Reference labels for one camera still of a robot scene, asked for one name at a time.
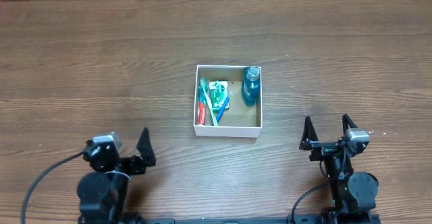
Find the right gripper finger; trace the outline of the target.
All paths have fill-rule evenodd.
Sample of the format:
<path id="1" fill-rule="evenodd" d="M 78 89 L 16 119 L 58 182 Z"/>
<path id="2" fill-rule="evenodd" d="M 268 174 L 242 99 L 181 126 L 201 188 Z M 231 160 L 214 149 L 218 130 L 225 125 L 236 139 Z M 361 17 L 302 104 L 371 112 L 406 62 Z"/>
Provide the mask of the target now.
<path id="1" fill-rule="evenodd" d="M 343 133 L 345 134 L 348 129 L 351 128 L 357 128 L 358 126 L 351 120 L 348 114 L 342 115 L 342 126 L 343 126 Z"/>
<path id="2" fill-rule="evenodd" d="M 299 149 L 312 150 L 313 148 L 316 148 L 318 144 L 319 139 L 317 137 L 311 118 L 309 116 L 306 116 L 304 120 L 304 130 L 300 141 Z"/>

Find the blue mouthwash bottle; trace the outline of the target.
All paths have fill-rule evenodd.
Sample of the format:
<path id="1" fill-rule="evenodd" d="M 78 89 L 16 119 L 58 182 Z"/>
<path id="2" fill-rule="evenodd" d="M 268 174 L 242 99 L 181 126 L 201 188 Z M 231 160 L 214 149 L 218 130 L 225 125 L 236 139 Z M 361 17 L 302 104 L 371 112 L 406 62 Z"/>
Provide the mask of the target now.
<path id="1" fill-rule="evenodd" d="M 257 66 L 250 66 L 244 70 L 242 82 L 242 99 L 246 106 L 253 106 L 258 98 L 261 87 L 261 69 Z"/>

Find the green toothpaste tube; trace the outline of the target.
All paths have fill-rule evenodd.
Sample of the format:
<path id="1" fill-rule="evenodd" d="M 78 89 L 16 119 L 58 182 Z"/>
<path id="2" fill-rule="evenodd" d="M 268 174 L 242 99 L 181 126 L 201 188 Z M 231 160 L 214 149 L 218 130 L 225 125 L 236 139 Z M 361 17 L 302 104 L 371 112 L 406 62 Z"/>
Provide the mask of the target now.
<path id="1" fill-rule="evenodd" d="M 206 119 L 207 100 L 202 86 L 198 87 L 198 125 L 204 125 Z"/>

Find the green toothbrush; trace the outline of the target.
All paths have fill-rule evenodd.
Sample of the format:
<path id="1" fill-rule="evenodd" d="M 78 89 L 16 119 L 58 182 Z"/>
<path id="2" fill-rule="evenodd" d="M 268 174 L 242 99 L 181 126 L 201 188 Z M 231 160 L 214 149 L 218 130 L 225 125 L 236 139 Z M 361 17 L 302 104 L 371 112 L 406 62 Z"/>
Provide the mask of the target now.
<path id="1" fill-rule="evenodd" d="M 200 86 L 203 89 L 203 94 L 204 94 L 204 96 L 206 98 L 207 106 L 209 107 L 209 111 L 210 111 L 210 114 L 211 114 L 213 125 L 214 126 L 218 126 L 218 122 L 217 122 L 216 116 L 214 114 L 213 107 L 212 107 L 212 104 L 211 104 L 211 99 L 210 99 L 210 96 L 209 96 L 209 93 L 208 93 L 209 87 L 207 86 L 206 80 L 204 78 L 200 78 L 199 82 L 200 82 Z"/>

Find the blue disposable razor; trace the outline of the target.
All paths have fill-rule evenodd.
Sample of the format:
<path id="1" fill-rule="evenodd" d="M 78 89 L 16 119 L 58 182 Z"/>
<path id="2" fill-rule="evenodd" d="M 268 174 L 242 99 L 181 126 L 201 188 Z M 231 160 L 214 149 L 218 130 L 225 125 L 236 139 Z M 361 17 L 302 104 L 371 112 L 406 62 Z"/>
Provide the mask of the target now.
<path id="1" fill-rule="evenodd" d="M 217 113 L 217 116 L 216 116 L 217 122 L 220 121 L 220 119 L 223 116 L 224 111 L 228 108 L 229 101 L 230 101 L 230 98 L 226 97 L 225 100 L 224 100 L 224 102 L 223 102 L 223 104 L 222 104 L 222 106 L 221 106 L 221 108 L 220 108 L 220 110 Z"/>

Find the green white soap packet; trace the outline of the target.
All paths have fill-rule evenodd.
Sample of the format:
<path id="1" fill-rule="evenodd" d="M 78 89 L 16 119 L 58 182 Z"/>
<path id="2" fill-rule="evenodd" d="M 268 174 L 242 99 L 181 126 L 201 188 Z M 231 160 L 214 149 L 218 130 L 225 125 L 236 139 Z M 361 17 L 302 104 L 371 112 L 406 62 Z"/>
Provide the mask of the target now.
<path id="1" fill-rule="evenodd" d="M 214 111 L 219 111 L 228 97 L 227 81 L 212 81 L 209 83 L 211 105 Z"/>

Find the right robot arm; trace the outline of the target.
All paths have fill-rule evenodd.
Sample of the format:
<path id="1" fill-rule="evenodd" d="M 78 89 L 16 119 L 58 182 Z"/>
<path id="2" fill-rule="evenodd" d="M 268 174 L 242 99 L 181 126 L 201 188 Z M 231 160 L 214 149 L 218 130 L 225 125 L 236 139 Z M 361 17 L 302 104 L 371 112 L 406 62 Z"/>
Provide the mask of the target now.
<path id="1" fill-rule="evenodd" d="M 290 223 L 315 221 L 316 223 L 379 223 L 379 216 L 371 211 L 376 207 L 378 179 L 367 172 L 355 172 L 350 159 L 364 152 L 370 142 L 367 131 L 358 128 L 347 114 L 342 115 L 343 136 L 335 142 L 320 142 L 309 116 L 305 117 L 299 149 L 309 151 L 309 160 L 318 161 L 326 182 L 305 192 L 294 203 Z M 319 215 L 298 219 L 297 206 L 307 196 L 328 187 L 332 206 L 322 209 Z"/>

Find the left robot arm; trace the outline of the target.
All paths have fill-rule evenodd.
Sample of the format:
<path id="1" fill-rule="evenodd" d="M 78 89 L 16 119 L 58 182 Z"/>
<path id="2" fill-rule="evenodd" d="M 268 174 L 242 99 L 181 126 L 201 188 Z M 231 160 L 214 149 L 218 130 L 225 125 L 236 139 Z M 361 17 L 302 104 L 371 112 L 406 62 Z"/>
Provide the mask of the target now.
<path id="1" fill-rule="evenodd" d="M 144 128 L 136 149 L 138 156 L 121 157 L 121 141 L 115 132 L 88 140 L 83 159 L 94 169 L 77 187 L 79 223 L 143 223 L 141 214 L 126 212 L 128 188 L 133 175 L 144 175 L 156 165 L 149 130 Z"/>

